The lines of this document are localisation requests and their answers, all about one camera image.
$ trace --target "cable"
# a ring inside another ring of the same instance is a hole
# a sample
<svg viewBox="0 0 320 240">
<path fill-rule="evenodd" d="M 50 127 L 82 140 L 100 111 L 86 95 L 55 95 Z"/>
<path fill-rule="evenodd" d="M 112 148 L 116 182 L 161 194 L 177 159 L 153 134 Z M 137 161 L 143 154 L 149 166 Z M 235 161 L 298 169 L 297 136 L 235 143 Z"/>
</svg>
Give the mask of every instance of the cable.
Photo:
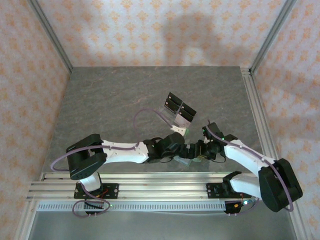
<svg viewBox="0 0 320 240">
<path fill-rule="evenodd" d="M 281 177 L 280 173 L 278 172 L 278 170 L 266 159 L 264 159 L 263 156 L 260 156 L 259 154 L 257 154 L 256 152 L 254 152 L 253 150 L 251 150 L 250 148 L 247 148 L 245 146 L 240 146 L 238 144 L 234 144 L 234 143 L 231 143 L 229 141 L 226 141 L 222 138 L 220 138 L 219 136 L 217 136 L 216 134 L 214 134 L 210 129 L 209 129 L 209 126 L 205 126 L 205 128 L 208 130 L 208 132 L 213 136 L 215 137 L 216 139 L 218 139 L 219 141 L 221 142 L 224 142 L 225 144 L 228 144 L 230 146 L 233 146 L 233 147 L 236 147 L 236 148 L 239 148 L 239 149 L 243 149 L 245 150 L 246 152 L 248 152 L 249 154 L 255 156 L 256 158 L 258 158 L 259 160 L 261 160 L 263 163 L 266 163 L 267 165 L 269 165 L 269 167 L 274 171 L 276 177 L 279 179 L 282 187 L 283 187 L 283 190 L 285 192 L 285 195 L 286 195 L 286 198 L 288 199 L 288 202 L 289 202 L 289 205 L 290 205 L 290 208 L 284 208 L 286 210 L 288 210 L 289 212 L 292 212 L 294 210 L 294 204 L 292 202 L 292 199 L 291 199 L 291 196 L 290 196 L 290 193 L 289 193 L 289 190 L 285 184 L 285 181 L 283 180 L 283 178 Z"/>
<path fill-rule="evenodd" d="M 102 198 L 98 198 L 98 197 L 92 195 L 90 192 L 88 192 L 88 191 L 85 189 L 85 186 L 82 184 L 82 182 L 80 182 L 80 184 L 81 184 L 82 189 L 83 189 L 83 191 L 85 192 L 85 194 L 87 194 L 89 197 L 91 197 L 91 198 L 93 198 L 93 199 L 97 199 L 97 200 L 99 200 L 99 201 L 79 200 L 79 201 L 77 201 L 77 202 L 74 203 L 74 205 L 73 205 L 73 207 L 72 207 L 72 213 L 73 213 L 76 217 L 78 217 L 78 218 L 82 218 L 82 219 L 89 218 L 89 217 L 91 217 L 91 214 L 89 214 L 89 215 L 79 215 L 79 214 L 76 214 L 76 212 L 75 212 L 76 205 L 79 204 L 79 203 L 101 204 L 101 202 L 104 202 L 104 203 L 108 204 L 108 207 L 107 207 L 105 210 L 101 211 L 101 212 L 95 213 L 94 216 L 98 216 L 98 215 L 101 215 L 101 214 L 106 213 L 106 212 L 108 211 L 108 209 L 110 208 L 111 204 L 110 204 L 107 200 L 102 199 Z"/>
<path fill-rule="evenodd" d="M 92 208 L 94 208 L 94 209 L 104 209 L 104 208 L 101 207 L 101 206 L 95 206 L 95 205 L 92 205 L 92 204 L 87 203 L 87 202 L 84 202 L 84 204 L 87 205 L 87 206 L 89 206 L 89 207 L 92 207 Z"/>
<path fill-rule="evenodd" d="M 239 213 L 229 213 L 227 216 L 230 217 L 232 215 L 234 215 L 235 217 L 238 216 L 238 215 L 243 215 L 243 214 L 246 214 L 248 212 L 251 212 L 253 209 L 255 209 L 259 203 L 260 199 L 257 198 L 254 202 L 253 202 L 253 205 L 248 209 L 248 210 L 245 210 L 243 212 L 239 212 Z M 233 203 L 233 202 L 239 202 L 239 201 L 226 201 L 226 203 Z"/>
<path fill-rule="evenodd" d="M 101 194 L 101 198 L 104 198 L 104 195 L 109 191 L 109 189 L 107 188 L 102 194 Z"/>
<path fill-rule="evenodd" d="M 173 158 L 173 157 L 171 157 L 171 159 L 170 159 L 169 161 L 159 161 L 159 163 L 166 164 L 166 163 L 171 162 L 173 159 L 174 159 L 174 158 Z"/>
<path fill-rule="evenodd" d="M 216 213 L 212 213 L 212 211 L 206 211 L 208 213 L 199 213 L 199 212 L 194 212 L 194 211 L 186 211 L 186 212 L 179 212 L 179 211 L 150 211 L 150 214 L 164 214 L 164 215 L 177 215 L 177 216 L 202 216 L 202 217 L 206 217 L 206 216 L 222 216 L 222 215 L 226 215 L 225 212 L 220 212 L 217 211 Z"/>
<path fill-rule="evenodd" d="M 211 162 L 214 162 L 216 164 L 224 164 L 226 162 L 226 158 L 224 158 L 224 161 L 216 161 L 216 160 L 212 160 L 210 159 Z"/>
<path fill-rule="evenodd" d="M 137 143 L 134 146 L 132 146 L 132 147 L 118 147 L 118 146 L 108 146 L 108 145 L 94 145 L 94 146 L 80 147 L 80 148 L 71 150 L 71 151 L 67 152 L 66 154 L 58 157 L 56 160 L 54 160 L 50 165 L 51 170 L 53 172 L 68 172 L 69 169 L 58 169 L 58 168 L 55 168 L 55 165 L 57 164 L 57 162 L 61 161 L 62 159 L 66 158 L 72 154 L 81 152 L 81 151 L 92 150 L 92 149 L 114 149 L 114 150 L 122 150 L 122 151 L 131 151 L 131 150 L 136 149 L 140 143 L 140 135 L 139 135 L 137 127 L 136 127 L 136 118 L 141 112 L 144 112 L 144 111 L 151 111 L 151 112 L 156 113 L 170 128 L 172 127 L 172 125 L 168 122 L 168 120 L 159 111 L 154 110 L 152 108 L 143 108 L 140 111 L 138 111 L 133 117 L 133 129 L 134 129 L 135 135 L 137 137 Z"/>
</svg>

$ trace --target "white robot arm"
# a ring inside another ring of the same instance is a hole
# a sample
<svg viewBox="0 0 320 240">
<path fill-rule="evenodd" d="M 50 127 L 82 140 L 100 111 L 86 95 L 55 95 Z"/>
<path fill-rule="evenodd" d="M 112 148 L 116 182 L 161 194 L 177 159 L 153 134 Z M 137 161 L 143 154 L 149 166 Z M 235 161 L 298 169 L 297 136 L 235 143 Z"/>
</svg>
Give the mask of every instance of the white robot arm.
<svg viewBox="0 0 320 240">
<path fill-rule="evenodd" d="M 101 140 L 92 134 L 67 148 L 70 178 L 80 181 L 88 192 L 101 187 L 97 173 L 103 164 L 133 162 L 158 163 L 163 157 L 215 159 L 216 154 L 234 160 L 252 172 L 255 177 L 235 171 L 223 178 L 217 193 L 244 193 L 262 199 L 274 212 L 292 204 L 303 193 L 297 178 L 285 159 L 276 160 L 264 156 L 244 145 L 233 135 L 224 136 L 215 123 L 205 126 L 203 135 L 207 141 L 187 145 L 185 129 L 174 128 L 175 133 L 166 138 L 147 139 L 138 143 L 116 143 Z"/>
</svg>

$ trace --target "patterned wallpaper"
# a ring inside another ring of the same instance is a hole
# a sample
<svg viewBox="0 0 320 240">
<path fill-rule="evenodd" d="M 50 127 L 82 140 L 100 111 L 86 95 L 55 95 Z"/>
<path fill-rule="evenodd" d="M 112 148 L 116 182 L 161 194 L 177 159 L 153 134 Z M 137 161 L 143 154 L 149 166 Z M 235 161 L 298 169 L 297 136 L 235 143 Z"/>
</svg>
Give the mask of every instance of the patterned wallpaper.
<svg viewBox="0 0 320 240">
<path fill-rule="evenodd" d="M 0 16 L 0 239 L 10 240 L 69 74 L 26 0 L 1 0 Z"/>
<path fill-rule="evenodd" d="M 281 156 L 297 173 L 320 239 L 320 2 L 299 0 L 256 74 Z"/>
<path fill-rule="evenodd" d="M 72 64 L 250 67 L 285 0 L 40 0 Z"/>
</svg>

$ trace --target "purple cable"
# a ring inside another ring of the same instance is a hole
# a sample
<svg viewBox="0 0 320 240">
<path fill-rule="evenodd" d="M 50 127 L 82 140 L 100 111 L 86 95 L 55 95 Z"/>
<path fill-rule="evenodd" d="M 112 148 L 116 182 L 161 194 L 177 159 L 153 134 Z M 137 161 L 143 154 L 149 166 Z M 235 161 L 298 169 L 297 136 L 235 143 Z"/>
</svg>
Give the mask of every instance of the purple cable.
<svg viewBox="0 0 320 240">
<path fill-rule="evenodd" d="M 102 199 L 102 198 L 93 196 L 90 192 L 88 192 L 88 191 L 85 189 L 85 186 L 82 184 L 82 182 L 80 182 L 80 184 L 81 184 L 82 189 L 83 189 L 83 191 L 85 192 L 85 194 L 87 194 L 89 197 L 91 197 L 91 198 L 93 198 L 93 199 L 97 199 L 97 200 L 99 200 L 99 201 L 79 200 L 79 201 L 77 201 L 77 202 L 73 205 L 73 207 L 72 207 L 72 213 L 73 213 L 76 217 L 81 218 L 81 219 L 89 218 L 89 217 L 91 217 L 91 214 L 89 214 L 89 215 L 79 215 L 79 214 L 76 214 L 76 212 L 75 212 L 76 205 L 79 204 L 79 203 L 101 204 L 101 202 L 104 202 L 104 203 L 108 204 L 108 207 L 107 207 L 105 210 L 101 211 L 101 212 L 95 213 L 94 216 L 98 216 L 98 215 L 101 215 L 101 214 L 106 213 L 106 212 L 108 211 L 108 209 L 110 208 L 110 206 L 111 206 L 110 202 L 108 202 L 108 201 L 105 200 L 105 199 Z"/>
<path fill-rule="evenodd" d="M 64 154 L 64 155 L 58 157 L 56 160 L 54 160 L 50 165 L 51 170 L 53 172 L 68 172 L 69 169 L 58 169 L 58 168 L 55 168 L 55 165 L 57 164 L 57 162 L 61 161 L 62 159 L 66 158 L 66 157 L 68 157 L 68 156 L 70 156 L 72 154 L 75 154 L 75 153 L 78 153 L 78 152 L 81 152 L 81 151 L 85 151 L 85 150 L 91 150 L 91 149 L 115 149 L 115 150 L 122 150 L 122 151 L 131 151 L 131 150 L 136 149 L 139 146 L 139 143 L 140 143 L 140 135 L 139 135 L 137 127 L 136 127 L 136 118 L 141 112 L 144 112 L 144 111 L 151 111 L 151 112 L 156 113 L 170 128 L 172 127 L 172 125 L 168 122 L 168 120 L 159 111 L 154 110 L 152 108 L 143 108 L 140 111 L 138 111 L 133 117 L 133 129 L 134 129 L 135 135 L 137 137 L 137 143 L 134 146 L 132 146 L 132 147 L 118 147 L 118 146 L 107 146 L 107 145 L 95 145 L 95 146 L 85 146 L 85 147 L 77 148 L 77 149 L 74 149 L 74 150 L 71 150 L 71 151 L 67 152 L 66 154 Z"/>
<path fill-rule="evenodd" d="M 279 179 L 282 187 L 283 187 L 283 190 L 285 192 L 285 195 L 286 195 L 286 198 L 288 199 L 288 202 L 289 202 L 289 205 L 290 205 L 290 208 L 284 208 L 286 210 L 288 210 L 289 212 L 292 212 L 294 210 L 294 204 L 292 202 L 292 199 L 291 199 L 291 196 L 290 196 L 290 193 L 289 193 L 289 190 L 285 184 L 285 181 L 283 180 L 283 178 L 281 177 L 280 173 L 278 172 L 278 170 L 266 159 L 263 158 L 263 156 L 260 156 L 259 154 L 257 154 L 255 151 L 251 150 L 250 148 L 247 148 L 247 147 L 242 147 L 238 144 L 234 144 L 234 143 L 231 143 L 229 141 L 226 141 L 222 138 L 220 138 L 219 136 L 217 136 L 216 134 L 214 134 L 208 126 L 206 126 L 206 129 L 208 130 L 208 132 L 214 136 L 216 139 L 224 142 L 225 144 L 228 144 L 230 146 L 233 146 L 233 147 L 236 147 L 236 148 L 239 148 L 239 149 L 244 149 L 246 152 L 250 153 L 251 155 L 257 157 L 259 160 L 261 160 L 262 162 L 266 163 L 267 165 L 269 165 L 269 167 L 274 171 L 275 175 L 277 176 L 277 178 Z"/>
</svg>

